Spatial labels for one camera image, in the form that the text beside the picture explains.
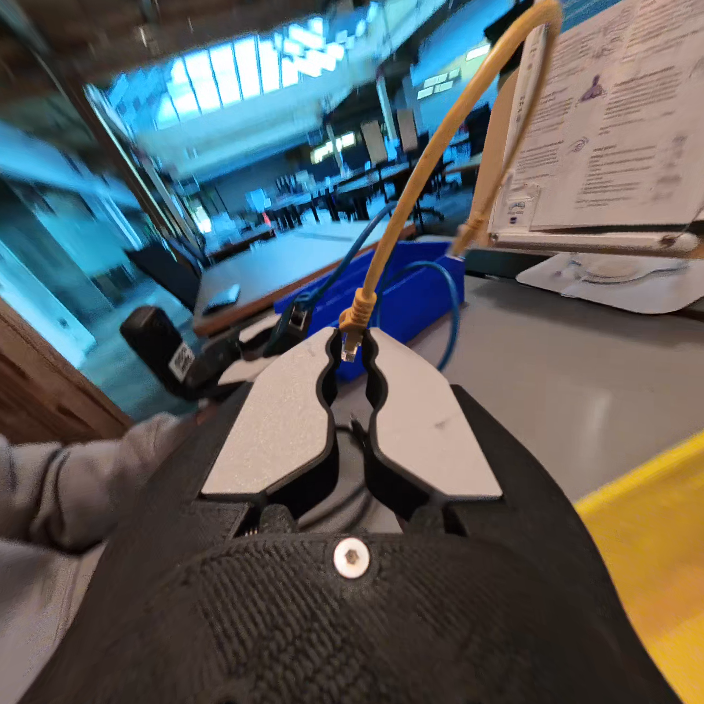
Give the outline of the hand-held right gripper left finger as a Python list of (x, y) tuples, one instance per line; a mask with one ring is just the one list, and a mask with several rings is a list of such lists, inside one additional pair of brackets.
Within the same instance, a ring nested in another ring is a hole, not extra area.
[(256, 380), (212, 464), (201, 497), (282, 505), (300, 518), (339, 480), (337, 397), (341, 335), (323, 328), (271, 363)]

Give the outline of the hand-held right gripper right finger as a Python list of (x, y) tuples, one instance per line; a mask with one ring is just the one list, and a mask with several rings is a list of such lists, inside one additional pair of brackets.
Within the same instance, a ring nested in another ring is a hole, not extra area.
[(368, 426), (365, 481), (403, 520), (423, 506), (498, 501), (502, 489), (445, 376), (382, 330), (363, 341)]

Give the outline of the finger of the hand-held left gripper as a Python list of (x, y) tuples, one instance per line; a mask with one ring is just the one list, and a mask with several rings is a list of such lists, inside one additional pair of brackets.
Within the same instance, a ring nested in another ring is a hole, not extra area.
[(258, 320), (249, 321), (239, 330), (239, 344), (241, 347), (260, 347), (277, 327), (281, 315), (266, 315)]
[(277, 356), (238, 359), (219, 378), (219, 385), (253, 382), (262, 371), (278, 359)]

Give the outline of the black network splitter box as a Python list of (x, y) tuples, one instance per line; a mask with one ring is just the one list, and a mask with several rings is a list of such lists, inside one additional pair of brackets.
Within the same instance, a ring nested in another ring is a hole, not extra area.
[(281, 356), (300, 344), (307, 336), (312, 321), (309, 304), (292, 302), (278, 319), (265, 345), (262, 357)]

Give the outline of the yellow storage bin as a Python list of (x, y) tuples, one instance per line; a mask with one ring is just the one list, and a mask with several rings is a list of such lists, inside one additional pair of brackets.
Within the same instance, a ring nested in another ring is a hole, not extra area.
[(638, 637), (703, 702), (703, 433), (577, 501)]

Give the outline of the person's left forearm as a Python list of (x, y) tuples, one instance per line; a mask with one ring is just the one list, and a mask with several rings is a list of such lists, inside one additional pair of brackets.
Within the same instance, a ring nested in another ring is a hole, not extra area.
[(165, 459), (204, 421), (159, 413), (117, 439), (13, 444), (1, 437), (1, 561), (102, 543)]

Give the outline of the grey wood-edged table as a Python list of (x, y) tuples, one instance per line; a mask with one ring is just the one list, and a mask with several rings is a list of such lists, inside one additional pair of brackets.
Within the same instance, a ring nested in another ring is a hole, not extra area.
[[(208, 268), (198, 290), (194, 333), (201, 338), (213, 337), (330, 273), (368, 224), (304, 225)], [(234, 285), (240, 287), (236, 302), (206, 313), (210, 300)]]

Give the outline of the black office chair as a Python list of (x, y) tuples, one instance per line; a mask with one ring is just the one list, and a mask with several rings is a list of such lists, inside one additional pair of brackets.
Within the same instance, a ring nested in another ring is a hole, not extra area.
[(195, 313), (201, 276), (189, 262), (183, 263), (165, 245), (150, 243), (125, 255), (136, 268), (175, 297), (190, 313)]

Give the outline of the wooden pillar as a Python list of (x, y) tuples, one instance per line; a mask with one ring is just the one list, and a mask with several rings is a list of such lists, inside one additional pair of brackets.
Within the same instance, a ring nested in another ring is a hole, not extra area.
[(132, 419), (1, 300), (1, 435), (14, 444), (115, 439)]

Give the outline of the blue storage bin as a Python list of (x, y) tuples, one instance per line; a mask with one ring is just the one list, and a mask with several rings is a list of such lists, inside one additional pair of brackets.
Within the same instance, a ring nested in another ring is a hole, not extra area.
[[(458, 338), (464, 296), (465, 264), (446, 255), (446, 242), (398, 242), (377, 286), (377, 302), (368, 327), (378, 327), (407, 344), (446, 314), (451, 332), (437, 369), (444, 371)], [(357, 256), (332, 284), (328, 273), (279, 299), (281, 315), (296, 301), (310, 305), (308, 336), (324, 327), (337, 327), (340, 315), (351, 306), (363, 283), (373, 251)]]

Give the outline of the white stand base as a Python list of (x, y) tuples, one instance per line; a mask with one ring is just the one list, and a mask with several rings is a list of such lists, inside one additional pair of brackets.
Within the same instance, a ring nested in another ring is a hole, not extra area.
[(642, 315), (703, 299), (703, 261), (560, 253), (516, 276), (525, 286)]

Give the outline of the person's grey hoodie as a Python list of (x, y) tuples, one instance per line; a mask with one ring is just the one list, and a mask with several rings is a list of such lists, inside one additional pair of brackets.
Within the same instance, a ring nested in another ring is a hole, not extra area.
[(1, 541), (1, 702), (17, 703), (71, 625), (104, 544), (79, 555)]

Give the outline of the instruction sheet on clipboard stand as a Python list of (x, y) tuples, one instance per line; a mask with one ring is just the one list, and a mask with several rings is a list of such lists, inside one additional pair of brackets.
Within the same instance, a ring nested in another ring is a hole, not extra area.
[(492, 230), (495, 203), (500, 195), (507, 193), (513, 162), (541, 100), (560, 37), (560, 33), (556, 34), (556, 22), (548, 24), (543, 19), (540, 22), (526, 36), (520, 65), (494, 104), (472, 207), (473, 218), (486, 213), (475, 240), (498, 249), (638, 253), (702, 260), (703, 221), (674, 226), (584, 227), (547, 232)]

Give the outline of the printed instruction sheet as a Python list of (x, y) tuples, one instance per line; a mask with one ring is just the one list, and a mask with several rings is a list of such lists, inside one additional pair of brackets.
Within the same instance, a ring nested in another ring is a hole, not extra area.
[(703, 220), (703, 2), (564, 1), (491, 228)]

